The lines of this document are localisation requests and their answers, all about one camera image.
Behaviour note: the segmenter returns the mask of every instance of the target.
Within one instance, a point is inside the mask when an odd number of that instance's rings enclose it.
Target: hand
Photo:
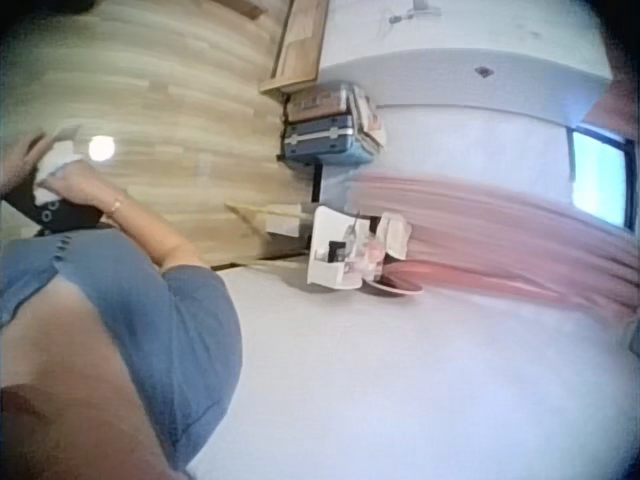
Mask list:
[[[43,130],[21,137],[0,161],[0,194],[10,192],[19,185],[51,150],[53,143],[53,137],[46,135]]]
[[[47,177],[42,186],[78,205],[109,212],[124,193],[84,160],[68,163]]]

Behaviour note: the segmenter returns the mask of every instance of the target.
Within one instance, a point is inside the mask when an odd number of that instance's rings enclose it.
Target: bracelet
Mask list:
[[[116,201],[113,204],[113,207],[111,207],[111,210],[109,210],[108,212],[104,212],[104,214],[107,217],[112,218],[115,215],[115,213],[120,209],[121,206],[122,206],[122,199],[116,198]]]

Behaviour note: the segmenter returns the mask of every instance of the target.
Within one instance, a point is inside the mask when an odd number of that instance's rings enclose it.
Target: brown suitcase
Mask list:
[[[287,105],[290,123],[347,113],[349,108],[348,84],[319,85],[293,93]]]

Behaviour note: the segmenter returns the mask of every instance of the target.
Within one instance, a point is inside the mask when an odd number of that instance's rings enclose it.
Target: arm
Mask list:
[[[73,203],[91,205],[105,212],[161,271],[176,265],[208,268],[189,240],[107,181],[87,162],[66,165],[46,179],[43,186]]]

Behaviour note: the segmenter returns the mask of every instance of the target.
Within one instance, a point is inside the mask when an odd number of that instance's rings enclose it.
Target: gray suitcase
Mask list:
[[[358,134],[350,114],[288,125],[285,131],[284,156],[295,162],[362,165],[377,153],[377,145]]]

